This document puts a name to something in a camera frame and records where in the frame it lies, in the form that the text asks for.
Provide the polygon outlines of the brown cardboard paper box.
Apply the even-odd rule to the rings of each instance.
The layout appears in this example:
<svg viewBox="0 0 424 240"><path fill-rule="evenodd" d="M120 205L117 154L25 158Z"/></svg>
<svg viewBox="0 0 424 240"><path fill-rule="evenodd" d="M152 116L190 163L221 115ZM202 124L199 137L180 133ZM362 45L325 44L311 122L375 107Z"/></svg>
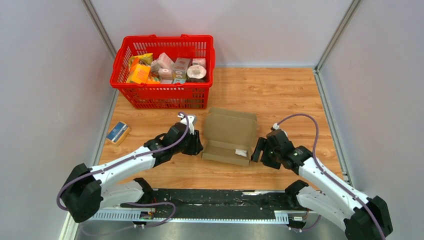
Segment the brown cardboard paper box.
<svg viewBox="0 0 424 240"><path fill-rule="evenodd" d="M257 115L223 108L210 108L202 133L206 143L201 158L248 167L257 140ZM247 157L235 154L235 149L247 151Z"/></svg>

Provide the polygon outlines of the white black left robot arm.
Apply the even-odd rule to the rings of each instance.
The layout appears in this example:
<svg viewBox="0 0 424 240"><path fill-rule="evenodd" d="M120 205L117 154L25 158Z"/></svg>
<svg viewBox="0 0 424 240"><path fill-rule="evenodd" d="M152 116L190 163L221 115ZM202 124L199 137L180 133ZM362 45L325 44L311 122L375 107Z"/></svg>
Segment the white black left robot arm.
<svg viewBox="0 0 424 240"><path fill-rule="evenodd" d="M136 203L148 207L153 194L147 183L120 185L138 172L155 168L174 155L196 156L203 150L200 132L177 122L167 133L148 140L134 152L103 165L76 165L56 197L57 206L68 211L76 223L82 223L99 210L113 205Z"/></svg>

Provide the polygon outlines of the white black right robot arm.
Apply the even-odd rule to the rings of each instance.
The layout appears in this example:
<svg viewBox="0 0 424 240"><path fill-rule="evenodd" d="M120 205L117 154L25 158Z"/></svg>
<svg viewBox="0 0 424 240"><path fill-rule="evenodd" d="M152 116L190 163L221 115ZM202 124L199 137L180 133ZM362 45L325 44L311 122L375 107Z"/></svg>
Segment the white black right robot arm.
<svg viewBox="0 0 424 240"><path fill-rule="evenodd" d="M251 155L274 169L293 171L302 179L285 189L285 203L293 209L312 210L339 227L349 240L383 240L393 232L387 203L371 198L337 177L304 146L295 147L276 129L260 137Z"/></svg>

